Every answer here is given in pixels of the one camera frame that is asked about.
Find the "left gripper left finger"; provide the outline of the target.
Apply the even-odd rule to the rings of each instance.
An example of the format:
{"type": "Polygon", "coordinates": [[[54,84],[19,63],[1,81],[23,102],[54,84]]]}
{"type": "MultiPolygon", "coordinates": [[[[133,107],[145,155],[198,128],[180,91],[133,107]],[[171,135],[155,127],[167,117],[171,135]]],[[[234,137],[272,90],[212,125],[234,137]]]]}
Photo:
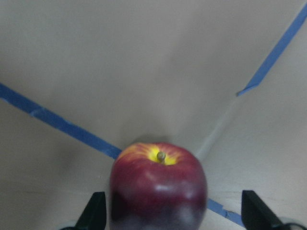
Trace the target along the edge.
{"type": "Polygon", "coordinates": [[[75,230],[104,230],[106,227],[105,192],[94,192],[74,226],[75,230]]]}

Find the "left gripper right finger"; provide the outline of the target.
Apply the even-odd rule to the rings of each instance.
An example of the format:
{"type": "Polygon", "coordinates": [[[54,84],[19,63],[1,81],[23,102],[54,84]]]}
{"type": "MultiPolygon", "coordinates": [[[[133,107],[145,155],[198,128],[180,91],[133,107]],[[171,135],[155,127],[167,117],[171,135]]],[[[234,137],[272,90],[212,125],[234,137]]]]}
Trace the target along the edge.
{"type": "Polygon", "coordinates": [[[247,230],[287,229],[253,190],[242,191],[241,218],[247,230]]]}

